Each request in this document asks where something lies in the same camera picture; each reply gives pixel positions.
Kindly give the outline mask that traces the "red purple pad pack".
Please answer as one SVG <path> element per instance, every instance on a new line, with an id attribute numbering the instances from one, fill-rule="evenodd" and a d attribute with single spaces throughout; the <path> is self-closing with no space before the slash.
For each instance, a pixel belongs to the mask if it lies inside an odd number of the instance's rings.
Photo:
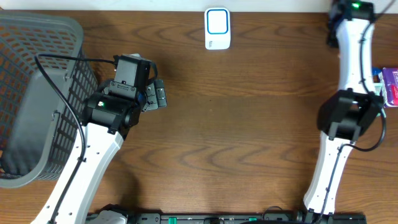
<path id="1" fill-rule="evenodd" d="M 382 95 L 386 108 L 397 107 L 397 68 L 382 69 Z"/>

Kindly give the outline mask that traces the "blue cookie pack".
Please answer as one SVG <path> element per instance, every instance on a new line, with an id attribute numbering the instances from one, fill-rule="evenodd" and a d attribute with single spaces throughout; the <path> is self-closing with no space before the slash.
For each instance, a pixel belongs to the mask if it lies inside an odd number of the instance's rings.
<path id="1" fill-rule="evenodd" d="M 373 76 L 378 76 L 381 72 L 382 72 L 382 70 L 380 68 L 377 68 L 377 67 L 372 68 Z"/>

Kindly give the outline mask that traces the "light green wipes pack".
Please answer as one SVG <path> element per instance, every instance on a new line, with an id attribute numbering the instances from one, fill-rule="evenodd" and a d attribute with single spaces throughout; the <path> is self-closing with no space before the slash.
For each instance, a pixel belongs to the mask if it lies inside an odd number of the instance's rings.
<path id="1" fill-rule="evenodd" d="M 383 84 L 382 83 L 374 83 L 374 87 L 375 87 L 377 95 L 382 96 Z"/>

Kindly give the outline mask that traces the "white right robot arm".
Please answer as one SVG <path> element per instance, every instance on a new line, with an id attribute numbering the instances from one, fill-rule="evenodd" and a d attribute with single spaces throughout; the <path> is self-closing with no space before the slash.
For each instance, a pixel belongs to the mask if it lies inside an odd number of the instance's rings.
<path id="1" fill-rule="evenodd" d="M 381 136 L 370 152 L 381 145 L 386 135 L 383 97 L 373 81 L 371 57 L 374 24 L 379 15 L 366 1 L 332 1 L 328 13 L 327 43 L 340 51 L 340 77 L 337 92 L 318 110 L 320 151 L 315 172 L 303 202 L 319 217 L 335 211 L 335 197 L 346 161 L 372 125 L 381 118 Z"/>

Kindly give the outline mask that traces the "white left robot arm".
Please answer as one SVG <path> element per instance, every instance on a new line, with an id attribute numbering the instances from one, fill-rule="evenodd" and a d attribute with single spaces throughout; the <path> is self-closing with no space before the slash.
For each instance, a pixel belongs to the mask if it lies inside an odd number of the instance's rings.
<path id="1" fill-rule="evenodd" d="M 83 135 L 53 192 L 34 223 L 86 223 L 88 210 L 109 163 L 120 150 L 142 112 L 167 105 L 163 80 L 136 86 L 113 80 L 102 84 L 85 102 Z"/>

